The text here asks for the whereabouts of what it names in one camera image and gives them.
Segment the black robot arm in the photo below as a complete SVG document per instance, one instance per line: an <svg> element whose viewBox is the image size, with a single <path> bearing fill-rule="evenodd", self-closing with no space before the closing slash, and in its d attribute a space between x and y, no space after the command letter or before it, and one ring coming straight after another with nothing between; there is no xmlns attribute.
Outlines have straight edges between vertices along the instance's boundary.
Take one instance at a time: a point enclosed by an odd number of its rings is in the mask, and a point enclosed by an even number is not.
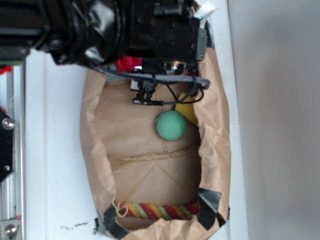
<svg viewBox="0 0 320 240"><path fill-rule="evenodd" d="M190 0L3 0L0 69L32 49L58 65L107 73L122 56L193 65L205 57L207 31Z"/></svg>

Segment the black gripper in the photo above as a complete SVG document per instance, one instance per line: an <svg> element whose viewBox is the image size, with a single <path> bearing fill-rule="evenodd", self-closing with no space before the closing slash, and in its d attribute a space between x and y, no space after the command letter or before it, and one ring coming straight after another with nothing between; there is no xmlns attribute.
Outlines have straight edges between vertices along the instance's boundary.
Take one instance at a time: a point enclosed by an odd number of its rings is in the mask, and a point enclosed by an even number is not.
<svg viewBox="0 0 320 240"><path fill-rule="evenodd" d="M205 58L207 31L193 16L190 0L129 0L126 3L128 47L146 73L196 68Z"/></svg>

